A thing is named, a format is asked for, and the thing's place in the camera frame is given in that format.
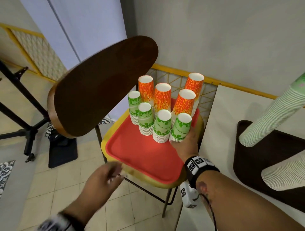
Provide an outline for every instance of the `stack of paper cups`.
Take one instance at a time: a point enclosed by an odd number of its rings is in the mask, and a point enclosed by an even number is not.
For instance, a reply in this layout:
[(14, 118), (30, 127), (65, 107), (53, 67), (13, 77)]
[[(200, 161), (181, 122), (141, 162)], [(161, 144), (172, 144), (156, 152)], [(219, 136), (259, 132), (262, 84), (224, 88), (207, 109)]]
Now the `stack of paper cups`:
[(240, 143), (246, 147), (254, 146), (304, 105), (305, 94), (290, 86), (239, 136)]
[(139, 105), (139, 130), (142, 135), (150, 136), (153, 133), (153, 112), (149, 103), (140, 103)]
[(276, 191), (305, 186), (305, 151), (264, 169), (262, 178)]
[(188, 79), (184, 86), (184, 89), (192, 90), (196, 94), (194, 106), (193, 106), (192, 113), (191, 113), (192, 117), (195, 115), (196, 109), (199, 104), (199, 96), (201, 93), (203, 81), (204, 81), (204, 76), (202, 74), (190, 73), (188, 75)]
[(190, 131), (192, 123), (192, 117), (187, 113), (180, 113), (177, 116), (175, 124), (170, 132), (169, 140), (181, 142), (184, 140), (188, 132)]
[(178, 114), (180, 113), (187, 113), (189, 115), (192, 114), (195, 97), (196, 94), (189, 89), (183, 89), (179, 92), (172, 111), (172, 126), (174, 126)]
[(138, 113), (139, 113), (139, 104), (141, 103), (141, 94), (138, 91), (131, 91), (128, 93), (128, 105), (129, 105), (129, 115), (131, 121), (135, 125), (138, 123)]
[(150, 105), (153, 107), (155, 93), (153, 78), (149, 75), (143, 75), (139, 78), (138, 84), (142, 102), (150, 103)]
[(171, 113), (162, 109), (158, 111), (155, 123), (153, 125), (153, 139), (158, 143), (165, 143), (170, 136)]
[(166, 109), (171, 112), (170, 100), (171, 100), (171, 86), (166, 83), (160, 83), (156, 85), (155, 88), (155, 99), (154, 99), (154, 109), (155, 114), (162, 109)]

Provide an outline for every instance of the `black wristband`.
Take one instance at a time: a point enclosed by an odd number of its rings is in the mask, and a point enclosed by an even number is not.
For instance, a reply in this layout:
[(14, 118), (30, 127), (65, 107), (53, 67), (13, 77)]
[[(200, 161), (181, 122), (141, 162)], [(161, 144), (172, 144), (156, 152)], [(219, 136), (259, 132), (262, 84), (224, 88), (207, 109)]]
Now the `black wristband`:
[(219, 169), (206, 158), (200, 156), (192, 156), (186, 160), (184, 163), (186, 168), (186, 173), (188, 177), (188, 182), (192, 188), (196, 189), (196, 180), (206, 170), (218, 171)]
[(77, 218), (71, 216), (70, 214), (65, 213), (64, 211), (59, 212), (63, 217), (65, 217), (73, 226), (75, 231), (84, 231), (85, 226)]

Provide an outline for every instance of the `tripod stand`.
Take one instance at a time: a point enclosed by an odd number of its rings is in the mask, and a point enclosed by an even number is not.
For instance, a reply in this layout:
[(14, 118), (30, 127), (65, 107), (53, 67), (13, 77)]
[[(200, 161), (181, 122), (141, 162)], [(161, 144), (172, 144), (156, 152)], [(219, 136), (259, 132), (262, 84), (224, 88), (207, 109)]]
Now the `tripod stand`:
[(21, 76), (26, 72), (28, 67), (24, 67), (16, 73), (12, 73), (7, 66), (0, 61), (0, 71), (14, 84), (15, 87), (33, 104), (34, 107), (43, 115), (43, 120), (39, 121), (34, 126), (30, 126), (24, 120), (22, 120), (19, 116), (17, 116), (13, 111), (11, 111), (8, 107), (6, 107), (3, 103), (0, 102), (0, 111), (8, 116), (11, 120), (19, 124), (23, 129), (20, 129), (16, 132), (6, 133), (0, 135), (0, 140), (17, 137), (17, 136), (25, 136), (27, 139), (24, 154), (28, 156), (26, 162), (34, 161), (35, 155), (32, 153), (33, 142), (35, 140), (36, 133), (38, 129), (42, 127), (45, 123), (49, 122), (48, 112), (40, 105), (40, 103), (31, 95), (31, 93), (25, 88), (25, 86), (20, 82)]

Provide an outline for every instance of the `chair backrest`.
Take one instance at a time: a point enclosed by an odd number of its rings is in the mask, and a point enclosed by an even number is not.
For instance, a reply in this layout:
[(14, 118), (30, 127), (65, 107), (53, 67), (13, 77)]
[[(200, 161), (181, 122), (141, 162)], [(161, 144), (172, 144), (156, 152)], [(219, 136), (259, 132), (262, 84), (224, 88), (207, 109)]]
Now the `chair backrest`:
[(75, 66), (49, 92), (53, 126), (68, 138), (87, 134), (148, 72), (157, 56), (153, 39), (135, 36)]

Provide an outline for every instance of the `black metal stand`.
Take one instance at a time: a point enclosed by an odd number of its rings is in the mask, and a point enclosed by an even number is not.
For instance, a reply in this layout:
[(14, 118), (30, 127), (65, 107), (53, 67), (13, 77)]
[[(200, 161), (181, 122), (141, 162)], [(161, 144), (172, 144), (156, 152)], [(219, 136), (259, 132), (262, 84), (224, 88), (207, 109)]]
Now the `black metal stand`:
[(0, 71), (11, 81), (12, 84), (33, 104), (34, 107), (43, 115), (43, 120), (35, 124), (34, 126), (30, 126), (24, 120), (22, 120), (19, 116), (17, 116), (14, 112), (12, 112), (8, 107), (6, 107), (3, 103), (0, 102), (0, 111), (12, 119), (14, 122), (19, 124), (23, 129), (20, 129), (16, 132), (6, 133), (0, 135), (0, 140), (17, 137), (17, 136), (25, 136), (27, 139), (24, 154), (28, 156), (26, 162), (34, 161), (35, 155), (32, 153), (33, 142), (35, 140), (36, 133), (38, 129), (42, 127), (45, 123), (49, 122), (48, 112), (40, 105), (40, 103), (31, 95), (31, 93), (25, 88), (25, 86), (20, 82), (21, 76), (25, 73), (28, 67), (24, 67), (16, 73), (12, 73), (3, 62), (0, 61)]
[[(96, 135), (97, 135), (97, 139), (99, 140), (99, 145), (101, 146), (101, 143), (102, 143), (102, 136), (101, 136), (101, 131), (99, 129), (99, 126), (96, 125), (95, 127), (95, 131), (96, 131)], [(107, 158), (105, 157), (104, 153), (102, 152), (103, 154), (103, 158), (104, 158), (104, 161), (105, 163), (107, 163)], [(166, 198), (165, 200), (161, 199), (160, 197), (156, 196), (155, 194), (149, 192), (148, 190), (142, 188), (141, 186), (137, 185), (135, 182), (132, 182), (131, 180), (127, 179), (126, 177), (124, 177), (124, 179), (126, 181), (128, 181), (129, 183), (133, 184), (134, 186), (138, 187), (139, 189), (143, 190), (144, 192), (148, 193), (149, 195), (151, 195), (152, 197), (156, 198), (157, 200), (161, 201), (162, 203), (164, 203), (164, 207), (163, 207), (163, 212), (162, 212), (162, 218), (165, 217), (165, 212), (166, 212), (166, 207), (168, 205), (172, 205), (173, 202), (174, 202), (174, 199), (175, 199), (175, 196), (176, 196), (176, 192), (178, 190), (178, 186), (175, 188), (175, 191), (174, 191), (174, 194), (173, 194), (173, 197), (172, 197), (172, 200), (170, 203), (168, 203), (169, 199), (170, 199), (170, 195), (171, 195), (171, 192), (172, 192), (172, 188), (171, 189), (168, 189), (167, 191), (167, 195), (166, 195)]]

